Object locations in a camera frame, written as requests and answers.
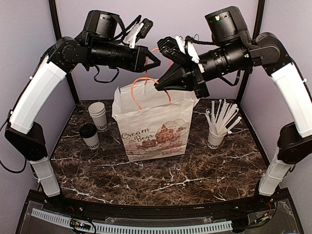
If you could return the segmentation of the white paper takeout bag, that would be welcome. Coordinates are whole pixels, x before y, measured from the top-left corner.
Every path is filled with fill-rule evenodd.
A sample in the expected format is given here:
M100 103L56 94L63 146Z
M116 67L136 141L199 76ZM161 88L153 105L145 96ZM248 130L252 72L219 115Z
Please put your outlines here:
M112 117L131 162L182 155L193 108L190 91L158 91L155 78L143 77L115 90Z

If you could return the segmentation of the stack of white paper cups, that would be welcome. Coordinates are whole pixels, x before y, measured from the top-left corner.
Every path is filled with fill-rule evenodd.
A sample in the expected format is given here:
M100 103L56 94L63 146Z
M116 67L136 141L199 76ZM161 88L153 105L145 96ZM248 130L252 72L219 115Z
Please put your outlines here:
M88 112L92 118L96 128L99 131L105 131L107 129L107 118L105 105L102 102L92 103L88 107Z

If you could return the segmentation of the black cup lid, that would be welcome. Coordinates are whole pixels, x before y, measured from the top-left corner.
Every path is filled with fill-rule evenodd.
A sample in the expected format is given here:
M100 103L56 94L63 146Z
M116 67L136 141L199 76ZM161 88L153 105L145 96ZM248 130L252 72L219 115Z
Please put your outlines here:
M91 138L97 131L96 126L91 123L86 123L79 128L79 134L82 138Z

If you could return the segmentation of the single white paper cup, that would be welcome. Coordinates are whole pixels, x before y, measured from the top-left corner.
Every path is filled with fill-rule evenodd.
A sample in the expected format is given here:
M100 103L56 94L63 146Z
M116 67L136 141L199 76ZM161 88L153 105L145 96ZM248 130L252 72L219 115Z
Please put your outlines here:
M97 134L92 137L82 139L84 140L88 148L91 150L95 150L99 147L99 138Z

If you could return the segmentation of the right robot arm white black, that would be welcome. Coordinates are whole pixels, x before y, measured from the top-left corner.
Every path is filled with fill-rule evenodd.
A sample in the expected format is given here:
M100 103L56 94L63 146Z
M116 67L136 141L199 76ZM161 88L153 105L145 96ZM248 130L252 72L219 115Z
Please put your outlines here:
M238 88L235 101L246 114L269 165L249 200L260 211L291 169L312 152L310 85L284 44L270 32L254 37L238 7L205 16L210 39L168 36L157 46L173 61L159 78L158 91L210 95L220 83Z

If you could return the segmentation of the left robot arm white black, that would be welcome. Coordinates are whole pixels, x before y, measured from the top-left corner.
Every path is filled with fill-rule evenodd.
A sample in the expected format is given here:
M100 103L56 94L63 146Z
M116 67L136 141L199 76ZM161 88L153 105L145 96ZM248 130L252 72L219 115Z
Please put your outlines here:
M54 89L81 64L91 67L108 66L142 73L160 65L146 46L137 42L147 36L153 26L149 19L137 17L125 26L119 15L92 10L83 30L75 37L62 37L42 55L29 82L9 112L5 138L31 164L50 205L63 213L69 202L60 193L45 146L42 127L35 119Z

